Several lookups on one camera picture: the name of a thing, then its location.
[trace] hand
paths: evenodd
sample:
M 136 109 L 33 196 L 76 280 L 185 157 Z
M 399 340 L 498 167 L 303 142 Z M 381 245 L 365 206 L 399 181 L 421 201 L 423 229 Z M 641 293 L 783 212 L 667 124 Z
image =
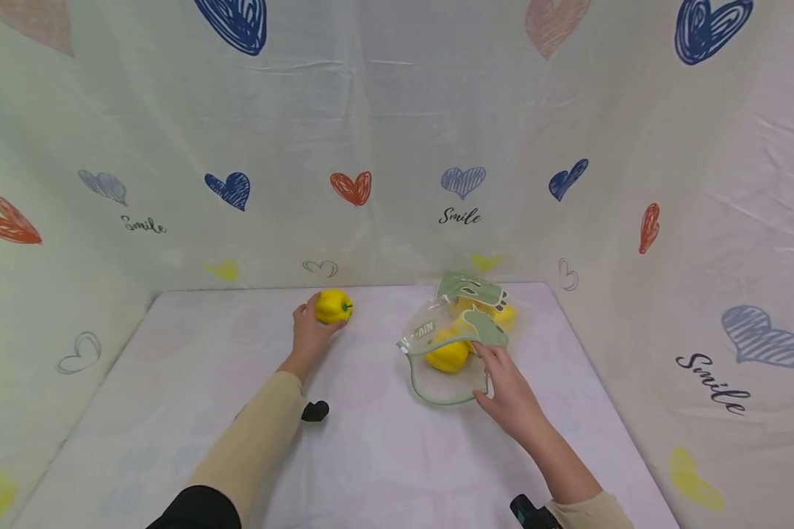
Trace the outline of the hand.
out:
M 346 320 L 340 320 L 324 326 L 315 319 L 315 303 L 320 296 L 320 292 L 315 293 L 293 312 L 292 355 L 318 358 L 326 350 L 329 337 L 347 324 Z
M 476 402 L 505 433 L 529 450 L 527 445 L 535 438 L 536 430 L 548 424 L 535 394 L 507 350 L 476 342 L 473 342 L 473 347 L 476 355 L 485 362 L 485 371 L 490 375 L 494 389 L 493 397 L 474 391 Z
M 276 371 L 285 371 L 296 375 L 302 383 L 306 382 L 315 361 L 323 355 L 329 337 L 347 324 L 345 320 L 323 326 L 315 319 L 315 303 L 321 296 L 320 292 L 296 308 L 293 312 L 293 346 L 291 354 L 281 363 Z

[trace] fabric backdrop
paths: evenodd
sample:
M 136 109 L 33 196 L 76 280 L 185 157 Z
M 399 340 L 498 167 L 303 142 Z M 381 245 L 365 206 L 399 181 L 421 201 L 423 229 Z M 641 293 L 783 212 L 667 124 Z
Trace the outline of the fabric backdrop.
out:
M 683 527 L 794 528 L 794 0 L 0 0 L 0 528 L 157 293 L 453 267 Z

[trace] beige sleeve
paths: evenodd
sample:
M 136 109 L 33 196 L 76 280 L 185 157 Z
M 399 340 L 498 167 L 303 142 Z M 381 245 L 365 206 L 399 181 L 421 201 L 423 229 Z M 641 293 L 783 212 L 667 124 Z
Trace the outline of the beige sleeve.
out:
M 632 529 L 618 499 L 606 491 L 580 503 L 560 505 L 551 501 L 546 507 L 564 529 Z
M 247 527 L 264 481 L 282 460 L 300 425 L 306 399 L 300 379 L 276 372 L 215 441 L 189 479 L 223 492 Z

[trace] pink heart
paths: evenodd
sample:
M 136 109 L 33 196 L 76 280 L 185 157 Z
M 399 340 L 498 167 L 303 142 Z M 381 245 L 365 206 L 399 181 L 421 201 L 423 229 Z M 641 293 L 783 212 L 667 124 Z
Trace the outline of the pink heart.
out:
M 558 7 L 553 6 L 553 0 L 532 0 L 526 9 L 526 34 L 548 60 L 573 33 L 590 5 L 591 0 L 561 0 Z
M 74 56 L 65 0 L 0 0 L 0 19 L 36 43 Z

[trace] white table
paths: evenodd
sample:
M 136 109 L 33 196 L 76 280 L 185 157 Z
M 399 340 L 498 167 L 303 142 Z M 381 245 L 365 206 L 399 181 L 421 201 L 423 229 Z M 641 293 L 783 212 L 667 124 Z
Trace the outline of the white table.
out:
M 531 312 L 512 355 L 548 417 L 637 528 L 677 528 L 552 291 L 507 288 Z M 529 457 L 475 402 L 432 408 L 410 389 L 396 342 L 434 289 L 346 291 L 351 324 L 307 390 L 329 402 L 329 417 L 303 424 L 265 499 L 264 527 L 518 528 L 516 495 L 548 500 Z M 159 296 L 15 527 L 152 522 L 290 351 L 291 312 L 312 292 Z

